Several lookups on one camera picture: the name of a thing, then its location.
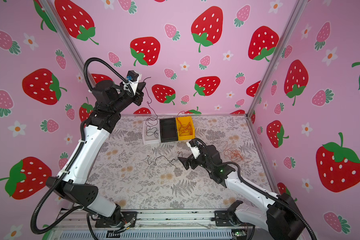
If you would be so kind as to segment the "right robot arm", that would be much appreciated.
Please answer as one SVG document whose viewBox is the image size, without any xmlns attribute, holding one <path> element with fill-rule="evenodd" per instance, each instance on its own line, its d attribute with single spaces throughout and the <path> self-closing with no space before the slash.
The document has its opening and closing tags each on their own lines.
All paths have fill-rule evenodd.
<svg viewBox="0 0 360 240">
<path fill-rule="evenodd" d="M 186 170 L 204 168 L 214 182 L 243 196 L 259 209 L 252 213 L 242 201 L 234 202 L 228 208 L 228 219 L 233 225 L 250 223 L 268 231 L 275 240 L 297 240 L 303 230 L 308 231 L 311 239 L 317 239 L 290 195 L 267 191 L 243 178 L 239 164 L 223 162 L 214 145 L 206 145 L 201 139 L 194 138 L 187 146 L 192 154 L 178 158 Z"/>
</svg>

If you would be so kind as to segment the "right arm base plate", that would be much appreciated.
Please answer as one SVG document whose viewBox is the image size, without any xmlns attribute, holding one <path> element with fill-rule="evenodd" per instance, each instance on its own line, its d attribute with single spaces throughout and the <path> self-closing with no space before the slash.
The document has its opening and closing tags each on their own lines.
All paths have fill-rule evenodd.
<svg viewBox="0 0 360 240">
<path fill-rule="evenodd" d="M 211 218 L 217 227 L 253 227 L 250 223 L 241 222 L 237 217 L 234 217 L 233 212 L 228 210 L 214 211 L 214 217 Z"/>
</svg>

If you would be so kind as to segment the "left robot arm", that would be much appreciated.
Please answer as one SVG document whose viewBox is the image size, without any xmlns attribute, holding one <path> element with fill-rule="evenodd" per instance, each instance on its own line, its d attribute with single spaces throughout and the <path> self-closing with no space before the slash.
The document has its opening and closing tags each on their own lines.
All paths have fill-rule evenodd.
<svg viewBox="0 0 360 240">
<path fill-rule="evenodd" d="M 106 80 L 97 83 L 93 87 L 88 73 L 88 67 L 92 62 L 103 64 L 122 82 L 117 85 L 112 80 Z M 101 196 L 98 187 L 88 184 L 87 180 L 100 148 L 121 119 L 122 111 L 131 104 L 137 106 L 142 104 L 143 89 L 146 83 L 139 73 L 129 71 L 127 76 L 123 77 L 108 63 L 99 58 L 86 60 L 83 74 L 89 91 L 96 98 L 95 107 L 90 116 L 80 125 L 81 138 L 73 155 L 56 177 L 50 177 L 47 180 L 49 189 L 37 204 L 30 222 L 31 231 L 37 235 L 50 231 L 76 210 L 84 210 L 88 216 L 98 216 L 112 227 L 125 228 L 123 226 L 125 221 L 121 207 Z M 50 226 L 39 229 L 37 226 L 38 215 L 52 193 L 56 193 L 63 199 L 76 204 L 76 207 L 67 211 Z"/>
</svg>

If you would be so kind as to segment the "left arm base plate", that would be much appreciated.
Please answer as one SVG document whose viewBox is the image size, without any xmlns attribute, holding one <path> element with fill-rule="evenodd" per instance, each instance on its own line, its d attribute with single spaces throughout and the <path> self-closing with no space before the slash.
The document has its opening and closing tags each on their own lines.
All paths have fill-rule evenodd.
<svg viewBox="0 0 360 240">
<path fill-rule="evenodd" d="M 121 211 L 113 214 L 111 217 L 99 216 L 96 228 L 134 228 L 137 220 L 138 212 Z"/>
</svg>

